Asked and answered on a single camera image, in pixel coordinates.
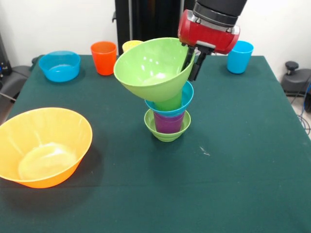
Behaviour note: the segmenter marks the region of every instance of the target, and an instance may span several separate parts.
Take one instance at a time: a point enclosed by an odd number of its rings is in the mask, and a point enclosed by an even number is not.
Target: orange bowl
[[[92,128],[79,113],[40,108],[0,126],[0,177],[32,188],[68,179],[92,142]]]

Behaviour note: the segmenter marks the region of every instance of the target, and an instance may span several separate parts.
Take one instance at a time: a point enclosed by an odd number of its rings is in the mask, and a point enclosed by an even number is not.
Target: green cup
[[[181,107],[181,97],[182,97],[182,89],[178,92],[176,96],[173,98],[162,101],[155,102],[155,107],[159,111],[173,111]]]

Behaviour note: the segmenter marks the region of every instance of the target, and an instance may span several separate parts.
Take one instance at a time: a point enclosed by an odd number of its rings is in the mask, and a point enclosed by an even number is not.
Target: cup
[[[113,42],[100,41],[91,46],[96,71],[100,75],[113,74],[117,59],[117,46]]]
[[[246,71],[254,46],[246,41],[238,41],[228,55],[227,69],[234,74]]]
[[[172,110],[172,111],[161,111],[158,109],[159,107],[161,107],[161,106],[159,106],[159,102],[155,103],[152,101],[145,100],[145,103],[150,109],[152,109],[152,111],[154,111],[154,112],[156,112],[162,116],[176,117],[176,116],[182,114],[187,109],[187,107],[189,106],[189,104],[192,101],[193,94],[194,94],[193,86],[191,85],[191,83],[189,81],[187,81],[185,83],[185,85],[183,86],[183,89],[182,89],[181,106],[179,108]]]
[[[181,99],[182,99],[182,89],[178,92],[176,96],[174,96],[169,100],[162,102],[155,102],[155,107],[159,111],[173,111],[181,107],[182,104]]]
[[[176,133],[181,129],[185,112],[178,116],[167,117],[154,112],[155,128],[159,133]]]
[[[122,50],[123,50],[123,52],[126,52],[126,51],[130,50],[132,47],[135,47],[136,45],[139,45],[141,43],[142,43],[141,40],[129,40],[129,41],[126,41],[122,45]]]

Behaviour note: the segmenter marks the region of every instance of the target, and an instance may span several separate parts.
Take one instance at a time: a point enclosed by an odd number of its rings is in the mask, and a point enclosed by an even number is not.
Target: bowl
[[[189,81],[187,81],[185,85],[183,86],[180,108],[176,110],[172,110],[172,111],[160,111],[160,110],[157,110],[154,102],[145,100],[145,103],[155,113],[158,113],[165,117],[176,117],[182,114],[186,110],[186,108],[189,106],[189,104],[192,101],[193,94],[194,94],[193,86],[191,85]]]
[[[156,131],[156,125],[155,125],[155,119],[154,119],[154,114],[151,109],[149,109],[144,117],[145,124],[149,131],[160,141],[162,142],[172,142],[179,138],[189,127],[191,123],[191,117],[188,111],[185,111],[183,123],[181,125],[181,129],[179,132],[176,133],[159,133]]]
[[[55,51],[41,57],[39,66],[48,80],[62,83],[78,76],[80,62],[80,56],[74,52]]]
[[[88,151],[92,128],[79,113],[40,108],[0,126],[0,177],[32,188],[69,178]]]
[[[134,95],[162,102],[176,96],[187,81],[193,66],[181,71],[187,47],[178,38],[145,41],[122,54],[114,66],[114,75]]]

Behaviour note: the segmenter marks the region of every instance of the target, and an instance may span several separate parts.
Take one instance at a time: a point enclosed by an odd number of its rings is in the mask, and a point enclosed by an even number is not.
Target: table
[[[81,58],[68,83],[36,65],[10,117],[72,109],[92,125],[92,146],[56,187],[1,179],[1,232],[311,232],[311,143],[264,57],[234,75],[209,56],[192,83],[192,123],[172,143],[145,127],[142,99]]]

